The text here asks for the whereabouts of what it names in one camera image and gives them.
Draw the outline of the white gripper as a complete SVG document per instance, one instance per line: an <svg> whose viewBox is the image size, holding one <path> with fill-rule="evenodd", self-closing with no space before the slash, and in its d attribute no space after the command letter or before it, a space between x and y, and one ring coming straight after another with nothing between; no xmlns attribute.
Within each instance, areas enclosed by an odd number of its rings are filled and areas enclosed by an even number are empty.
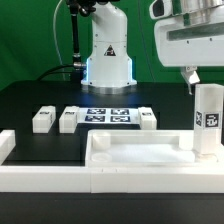
<svg viewBox="0 0 224 224"><path fill-rule="evenodd" d="M224 66L224 0L154 0L149 13L158 58L181 67L189 94L200 82L196 66Z"/></svg>

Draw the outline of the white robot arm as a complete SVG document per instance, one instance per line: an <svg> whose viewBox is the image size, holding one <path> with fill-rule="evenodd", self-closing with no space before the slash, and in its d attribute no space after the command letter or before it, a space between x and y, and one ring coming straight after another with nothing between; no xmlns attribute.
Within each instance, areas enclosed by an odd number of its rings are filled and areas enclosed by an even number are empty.
<svg viewBox="0 0 224 224"><path fill-rule="evenodd" d="M109 1L94 4L92 53L81 84L99 93L120 93L137 84L127 54L127 16ZM188 86L200 82L199 67L224 66L224 0L154 0L157 54L178 67Z"/></svg>

